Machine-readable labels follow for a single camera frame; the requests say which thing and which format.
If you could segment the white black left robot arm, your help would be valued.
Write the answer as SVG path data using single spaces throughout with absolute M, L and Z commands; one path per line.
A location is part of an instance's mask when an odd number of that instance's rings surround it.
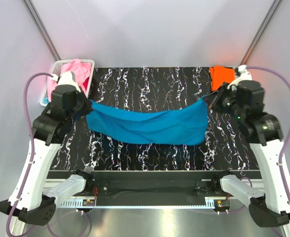
M 55 210 L 75 194 L 93 192 L 93 175 L 89 169 L 77 170 L 65 181 L 44 191 L 52 161 L 74 122 L 92 111 L 92 103 L 73 85 L 59 85 L 52 92 L 52 101 L 32 126 L 28 156 L 18 184 L 9 199 L 0 201 L 0 212 L 13 214 L 20 221 L 46 225 Z

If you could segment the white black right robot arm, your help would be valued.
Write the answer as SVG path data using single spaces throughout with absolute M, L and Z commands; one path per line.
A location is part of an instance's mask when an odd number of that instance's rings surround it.
M 264 191 L 244 183 L 230 171 L 223 171 L 212 178 L 211 190 L 221 196 L 229 193 L 245 205 L 253 221 L 262 228 L 279 227 L 290 222 L 290 180 L 286 161 L 279 161 L 284 146 L 280 122 L 264 112 L 265 91 L 260 83 L 243 80 L 237 85 L 222 86 L 204 96 L 211 110 L 229 114 L 237 120 L 256 158 Z

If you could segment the blue t-shirt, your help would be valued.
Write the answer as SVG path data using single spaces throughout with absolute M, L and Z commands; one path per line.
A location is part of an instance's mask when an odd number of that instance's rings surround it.
M 199 145 L 205 139 L 208 108 L 202 100 L 180 110 L 132 112 L 92 103 L 90 130 L 131 144 Z

